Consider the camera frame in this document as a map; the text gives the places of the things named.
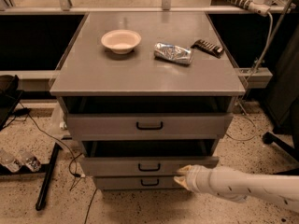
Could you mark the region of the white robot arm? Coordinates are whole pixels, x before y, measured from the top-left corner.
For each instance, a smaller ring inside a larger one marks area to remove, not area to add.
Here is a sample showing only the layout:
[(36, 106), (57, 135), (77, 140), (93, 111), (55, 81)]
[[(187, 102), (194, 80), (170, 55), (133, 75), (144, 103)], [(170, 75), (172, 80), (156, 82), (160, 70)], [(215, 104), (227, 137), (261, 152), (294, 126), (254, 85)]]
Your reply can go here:
[(236, 203), (243, 203), (251, 196), (299, 212), (296, 175), (256, 175), (226, 166), (187, 165), (177, 170), (174, 180), (194, 193), (208, 193)]

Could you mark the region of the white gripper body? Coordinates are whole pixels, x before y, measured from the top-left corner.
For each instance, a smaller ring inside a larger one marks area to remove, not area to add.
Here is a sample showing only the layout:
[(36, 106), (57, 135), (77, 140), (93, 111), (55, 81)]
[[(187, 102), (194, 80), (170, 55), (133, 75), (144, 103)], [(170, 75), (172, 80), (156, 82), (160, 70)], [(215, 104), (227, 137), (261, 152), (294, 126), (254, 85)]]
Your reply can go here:
[(193, 165), (186, 174), (188, 190), (194, 193), (214, 194), (210, 185), (212, 170), (201, 165)]

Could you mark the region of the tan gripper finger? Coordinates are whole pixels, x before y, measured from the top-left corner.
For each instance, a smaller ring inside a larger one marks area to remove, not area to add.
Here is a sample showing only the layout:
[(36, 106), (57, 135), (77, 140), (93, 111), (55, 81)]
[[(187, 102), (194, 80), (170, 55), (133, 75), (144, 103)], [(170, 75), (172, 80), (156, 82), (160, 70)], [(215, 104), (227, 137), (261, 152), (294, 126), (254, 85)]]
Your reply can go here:
[(181, 176), (187, 176), (187, 175), (190, 175), (190, 174), (193, 172), (193, 168), (194, 168), (193, 165), (187, 165), (187, 166), (184, 166), (184, 167), (179, 168), (179, 169), (177, 170), (177, 174), (178, 174), (178, 175), (181, 175)]
[(181, 185), (183, 188), (185, 188), (186, 190), (189, 190), (189, 183), (188, 183), (188, 178), (186, 176), (175, 176), (174, 177), (174, 181)]

